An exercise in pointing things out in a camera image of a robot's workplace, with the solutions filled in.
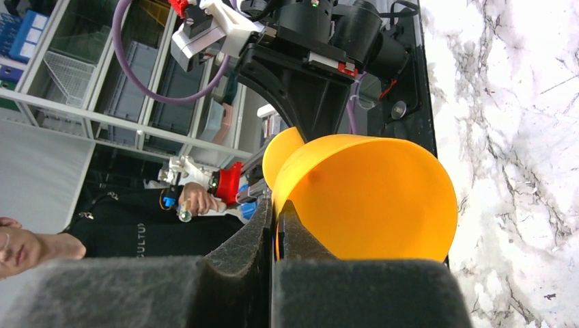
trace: white wall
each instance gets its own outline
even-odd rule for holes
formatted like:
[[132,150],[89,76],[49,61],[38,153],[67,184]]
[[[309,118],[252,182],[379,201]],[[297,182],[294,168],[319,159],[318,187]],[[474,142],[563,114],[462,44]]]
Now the white wall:
[[[0,217],[34,232],[62,231],[93,150],[88,140],[0,121]],[[30,277],[0,282],[0,318]]]

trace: mouth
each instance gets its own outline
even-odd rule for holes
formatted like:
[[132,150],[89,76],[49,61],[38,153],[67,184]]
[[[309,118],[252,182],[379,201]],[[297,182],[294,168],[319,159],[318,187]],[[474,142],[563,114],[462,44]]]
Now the mouth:
[[16,253],[16,266],[19,266],[20,263],[22,263],[25,258],[26,258],[26,251],[24,250],[24,245],[22,245],[18,250],[18,253]]

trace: neck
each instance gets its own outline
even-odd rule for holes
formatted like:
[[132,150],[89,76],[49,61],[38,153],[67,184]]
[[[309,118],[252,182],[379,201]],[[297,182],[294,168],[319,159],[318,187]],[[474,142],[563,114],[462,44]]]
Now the neck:
[[85,257],[86,247],[69,234],[39,234],[44,244],[42,262],[45,260],[80,260]]

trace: marble countertop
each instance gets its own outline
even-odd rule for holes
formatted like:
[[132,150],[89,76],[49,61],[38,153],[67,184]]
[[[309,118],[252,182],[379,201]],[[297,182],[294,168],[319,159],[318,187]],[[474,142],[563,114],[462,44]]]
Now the marble countertop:
[[422,0],[475,327],[579,327],[579,1]]

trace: person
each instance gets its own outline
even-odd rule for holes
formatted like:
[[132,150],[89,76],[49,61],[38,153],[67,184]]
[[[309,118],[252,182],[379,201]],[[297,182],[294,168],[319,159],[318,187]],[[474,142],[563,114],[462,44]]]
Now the person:
[[181,187],[178,204],[188,200],[188,210],[196,216],[188,223],[163,206],[165,192],[109,193],[75,215],[59,234],[36,234],[15,219],[0,218],[0,279],[51,260],[204,256],[243,226],[234,215],[198,216],[217,207],[200,184]]

